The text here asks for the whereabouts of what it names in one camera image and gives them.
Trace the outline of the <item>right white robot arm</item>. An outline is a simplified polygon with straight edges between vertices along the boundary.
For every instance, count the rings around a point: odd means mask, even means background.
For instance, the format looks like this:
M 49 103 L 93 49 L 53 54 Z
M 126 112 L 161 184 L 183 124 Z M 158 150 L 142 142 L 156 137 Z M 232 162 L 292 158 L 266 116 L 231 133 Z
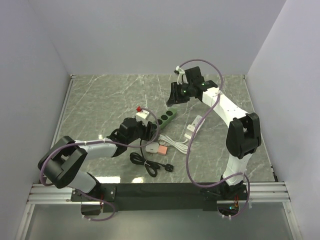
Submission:
M 226 148 L 229 158 L 220 181 L 202 185 L 199 188 L 214 190 L 213 194 L 222 199 L 230 200 L 244 190 L 243 182 L 247 164 L 253 153 L 262 144 L 259 116 L 238 107 L 222 92 L 223 85 L 212 80 L 205 80 L 198 66 L 183 70 L 175 69 L 177 81 L 171 83 L 167 106 L 187 103 L 191 98 L 209 106 L 227 125 Z

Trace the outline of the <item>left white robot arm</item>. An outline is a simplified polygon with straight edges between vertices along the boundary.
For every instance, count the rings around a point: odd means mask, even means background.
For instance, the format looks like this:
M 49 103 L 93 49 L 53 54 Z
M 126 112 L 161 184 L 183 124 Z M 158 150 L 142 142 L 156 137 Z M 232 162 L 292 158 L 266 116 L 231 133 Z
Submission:
M 70 136 L 62 137 L 38 162 L 40 181 L 47 177 L 58 189 L 70 187 L 82 191 L 88 201 L 100 195 L 100 182 L 90 173 L 80 171 L 85 160 L 115 158 L 128 148 L 140 148 L 132 143 L 138 139 L 153 141 L 159 133 L 159 121 L 144 124 L 134 117 L 127 117 L 109 136 L 101 140 L 78 141 Z

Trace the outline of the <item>green power strip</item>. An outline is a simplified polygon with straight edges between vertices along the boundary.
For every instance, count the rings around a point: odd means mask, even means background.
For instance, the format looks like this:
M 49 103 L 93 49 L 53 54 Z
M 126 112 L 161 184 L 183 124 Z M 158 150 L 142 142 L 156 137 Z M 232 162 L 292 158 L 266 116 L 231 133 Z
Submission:
M 177 115 L 177 109 L 170 107 L 164 114 L 157 118 L 159 129 L 163 130 Z

